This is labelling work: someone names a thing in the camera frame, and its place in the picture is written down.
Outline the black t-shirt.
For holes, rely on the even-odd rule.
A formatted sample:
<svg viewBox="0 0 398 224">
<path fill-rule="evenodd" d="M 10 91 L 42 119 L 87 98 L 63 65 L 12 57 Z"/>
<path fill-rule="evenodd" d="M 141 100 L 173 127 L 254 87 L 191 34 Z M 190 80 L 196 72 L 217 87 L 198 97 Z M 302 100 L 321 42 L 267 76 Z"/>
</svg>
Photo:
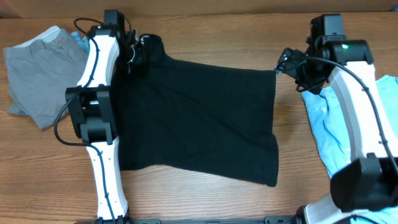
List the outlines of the black t-shirt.
<svg viewBox="0 0 398 224">
<path fill-rule="evenodd" d="M 139 46 L 144 62 L 111 85 L 120 168 L 167 165 L 275 186 L 275 73 L 175 60 L 154 34 Z"/>
</svg>

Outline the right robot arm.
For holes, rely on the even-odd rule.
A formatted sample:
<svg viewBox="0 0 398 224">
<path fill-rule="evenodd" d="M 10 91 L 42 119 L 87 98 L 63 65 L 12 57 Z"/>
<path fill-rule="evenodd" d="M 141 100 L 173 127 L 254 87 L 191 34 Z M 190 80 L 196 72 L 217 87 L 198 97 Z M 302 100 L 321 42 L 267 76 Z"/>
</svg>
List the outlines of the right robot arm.
<svg viewBox="0 0 398 224">
<path fill-rule="evenodd" d="M 351 162 L 333 175 L 330 193 L 278 223 L 348 223 L 366 212 L 397 205 L 397 137 L 376 86 L 374 59 L 364 40 L 348 40 L 340 14 L 312 19 L 304 52 L 284 49 L 277 74 L 295 80 L 297 91 L 321 92 L 329 83 L 340 103 Z"/>
</svg>

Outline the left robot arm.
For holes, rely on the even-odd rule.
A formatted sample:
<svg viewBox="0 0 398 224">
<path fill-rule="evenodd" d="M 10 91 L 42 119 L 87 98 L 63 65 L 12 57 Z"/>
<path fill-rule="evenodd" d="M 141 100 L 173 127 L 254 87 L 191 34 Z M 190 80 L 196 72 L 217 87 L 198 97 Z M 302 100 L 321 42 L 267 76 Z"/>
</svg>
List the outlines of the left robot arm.
<svg viewBox="0 0 398 224">
<path fill-rule="evenodd" d="M 129 75 L 146 62 L 136 30 L 118 10 L 106 10 L 87 33 L 90 52 L 75 87 L 65 92 L 66 105 L 77 138 L 93 167 L 98 210 L 96 223 L 129 223 L 129 206 L 119 168 L 119 137 L 111 102 L 115 75 Z"/>
</svg>

